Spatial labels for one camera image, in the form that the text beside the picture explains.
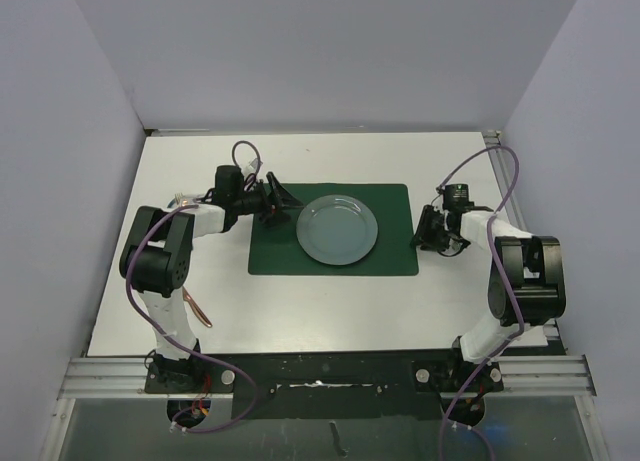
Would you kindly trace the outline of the dark green placemat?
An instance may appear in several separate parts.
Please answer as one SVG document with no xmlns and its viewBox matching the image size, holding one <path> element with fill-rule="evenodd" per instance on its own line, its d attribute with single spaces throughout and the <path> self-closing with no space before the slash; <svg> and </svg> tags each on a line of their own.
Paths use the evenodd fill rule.
<svg viewBox="0 0 640 461">
<path fill-rule="evenodd" d="M 325 195 L 348 195 L 370 208 L 378 223 L 378 236 L 371 251 L 345 266 L 331 266 L 312 259 L 296 236 L 298 211 L 287 223 L 267 228 L 259 221 L 252 226 L 248 272 L 251 275 L 286 276 L 415 276 L 419 272 L 413 236 L 408 187 L 404 184 L 289 183 L 285 186 L 308 204 Z"/>
</svg>

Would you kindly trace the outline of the teal round plate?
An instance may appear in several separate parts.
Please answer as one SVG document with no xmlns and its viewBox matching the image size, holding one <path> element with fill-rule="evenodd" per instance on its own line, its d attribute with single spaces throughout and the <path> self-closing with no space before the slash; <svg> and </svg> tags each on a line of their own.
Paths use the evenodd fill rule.
<svg viewBox="0 0 640 461">
<path fill-rule="evenodd" d="M 362 201 L 347 195 L 326 195 L 299 214 L 296 237 L 303 251 L 330 266 L 348 266 L 364 259 L 378 239 L 378 222 Z"/>
</svg>

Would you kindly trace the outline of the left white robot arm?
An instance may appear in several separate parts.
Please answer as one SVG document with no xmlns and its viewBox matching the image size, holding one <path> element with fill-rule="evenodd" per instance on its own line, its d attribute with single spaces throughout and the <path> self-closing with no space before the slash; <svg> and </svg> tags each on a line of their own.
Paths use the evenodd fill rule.
<svg viewBox="0 0 640 461">
<path fill-rule="evenodd" d="M 151 373 L 159 381 L 190 392 L 204 380 L 204 356 L 189 324 L 183 286 L 190 268 L 193 240 L 223 234 L 242 216 L 268 227 L 291 219 L 303 207 L 269 172 L 264 181 L 236 165 L 216 169 L 205 194 L 180 197 L 171 211 L 140 207 L 119 261 L 129 302 L 156 337 Z"/>
</svg>

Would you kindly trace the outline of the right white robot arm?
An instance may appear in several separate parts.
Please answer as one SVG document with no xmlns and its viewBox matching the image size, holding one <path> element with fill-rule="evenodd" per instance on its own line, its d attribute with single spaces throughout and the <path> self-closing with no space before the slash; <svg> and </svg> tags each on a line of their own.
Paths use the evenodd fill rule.
<svg viewBox="0 0 640 461">
<path fill-rule="evenodd" d="M 533 327 L 561 317 L 566 289 L 560 241 L 521 230 L 469 198 L 466 184 L 437 189 L 439 207 L 423 207 L 411 246 L 456 257 L 474 245 L 491 255 L 487 288 L 489 312 L 457 346 L 461 355 L 445 365 L 448 383 L 469 389 L 481 377 L 479 364 L 500 355 Z"/>
</svg>

